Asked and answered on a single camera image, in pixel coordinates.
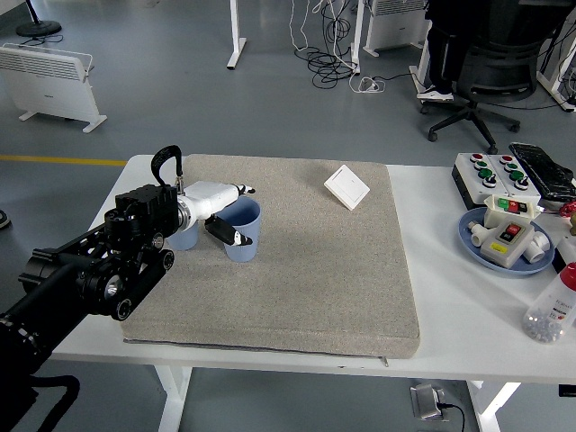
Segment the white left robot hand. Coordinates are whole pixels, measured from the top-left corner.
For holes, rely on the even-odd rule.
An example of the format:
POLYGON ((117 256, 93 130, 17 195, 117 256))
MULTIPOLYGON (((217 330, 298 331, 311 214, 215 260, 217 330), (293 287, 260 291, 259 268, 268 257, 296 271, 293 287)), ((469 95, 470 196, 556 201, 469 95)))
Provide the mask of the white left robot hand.
POLYGON ((248 246, 253 239, 241 234, 228 222, 216 215, 235 203, 241 195, 253 194, 255 188, 246 184, 222 184, 198 181, 187 186, 178 196, 177 232, 189 230, 197 221, 216 239, 229 246, 248 246))

